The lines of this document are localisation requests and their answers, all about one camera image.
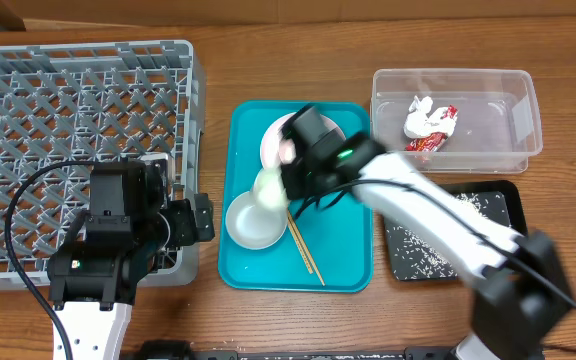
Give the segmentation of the white paper cup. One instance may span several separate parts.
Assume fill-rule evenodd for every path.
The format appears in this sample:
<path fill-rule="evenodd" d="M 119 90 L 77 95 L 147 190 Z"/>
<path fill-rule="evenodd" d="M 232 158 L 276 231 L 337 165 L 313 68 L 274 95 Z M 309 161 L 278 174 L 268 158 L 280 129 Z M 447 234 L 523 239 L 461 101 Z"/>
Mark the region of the white paper cup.
<path fill-rule="evenodd" d="M 279 168 L 262 169 L 254 181 L 252 194 L 255 202 L 268 210 L 285 210 L 289 204 Z"/>

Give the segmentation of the red snack wrapper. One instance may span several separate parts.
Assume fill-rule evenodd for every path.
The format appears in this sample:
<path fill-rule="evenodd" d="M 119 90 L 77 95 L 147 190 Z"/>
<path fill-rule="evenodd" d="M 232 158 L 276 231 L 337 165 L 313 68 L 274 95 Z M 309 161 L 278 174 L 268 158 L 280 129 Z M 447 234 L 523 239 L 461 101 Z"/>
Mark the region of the red snack wrapper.
<path fill-rule="evenodd" d="M 435 133 L 427 138 L 411 139 L 409 144 L 405 147 L 406 151 L 413 152 L 435 152 L 442 144 L 450 137 Z"/>

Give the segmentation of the pile of white rice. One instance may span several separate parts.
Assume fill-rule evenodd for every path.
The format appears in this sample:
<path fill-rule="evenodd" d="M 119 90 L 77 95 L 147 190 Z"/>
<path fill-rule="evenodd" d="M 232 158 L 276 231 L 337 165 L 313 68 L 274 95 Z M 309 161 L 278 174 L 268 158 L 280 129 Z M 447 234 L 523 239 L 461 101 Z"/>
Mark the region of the pile of white rice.
<path fill-rule="evenodd" d="M 499 191 L 454 193 L 460 202 L 480 215 L 510 226 L 505 196 Z M 399 281 L 455 280 L 457 273 L 440 254 L 415 233 L 388 219 L 384 220 L 390 267 Z"/>

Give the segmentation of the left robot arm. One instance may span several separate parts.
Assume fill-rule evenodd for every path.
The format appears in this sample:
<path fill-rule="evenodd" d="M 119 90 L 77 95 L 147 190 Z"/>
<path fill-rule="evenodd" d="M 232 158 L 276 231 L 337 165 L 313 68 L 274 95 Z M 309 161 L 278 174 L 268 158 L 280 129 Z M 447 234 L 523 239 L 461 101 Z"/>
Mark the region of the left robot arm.
<path fill-rule="evenodd" d="M 118 358 L 138 284 L 157 253 L 215 235 L 207 194 L 170 199 L 158 161 L 98 163 L 89 188 L 89 206 L 48 261 L 56 359 Z"/>

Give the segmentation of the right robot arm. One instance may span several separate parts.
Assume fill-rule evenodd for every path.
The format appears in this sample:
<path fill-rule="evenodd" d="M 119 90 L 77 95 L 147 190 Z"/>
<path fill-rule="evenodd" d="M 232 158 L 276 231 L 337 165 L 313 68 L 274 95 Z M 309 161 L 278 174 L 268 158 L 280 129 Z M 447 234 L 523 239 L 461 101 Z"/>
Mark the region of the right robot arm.
<path fill-rule="evenodd" d="M 295 159 L 281 168 L 303 209 L 349 193 L 434 248 L 473 291 L 471 333 L 454 359 L 535 359 L 543 338 L 570 311 L 572 294 L 553 240 L 525 236 L 481 216 L 406 159 L 358 132 L 342 138 L 308 104 L 282 126 Z"/>

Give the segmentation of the white napkin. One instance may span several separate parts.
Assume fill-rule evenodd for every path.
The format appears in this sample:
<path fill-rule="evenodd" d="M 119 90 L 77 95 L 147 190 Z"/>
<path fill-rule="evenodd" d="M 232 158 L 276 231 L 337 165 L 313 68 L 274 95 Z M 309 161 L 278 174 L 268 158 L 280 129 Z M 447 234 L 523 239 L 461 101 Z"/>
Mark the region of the white napkin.
<path fill-rule="evenodd" d="M 411 139 L 427 138 L 439 133 L 451 137 L 454 133 L 458 109 L 452 105 L 438 107 L 431 113 L 433 99 L 430 96 L 419 98 L 414 96 L 408 108 L 408 115 L 404 123 L 404 134 Z"/>

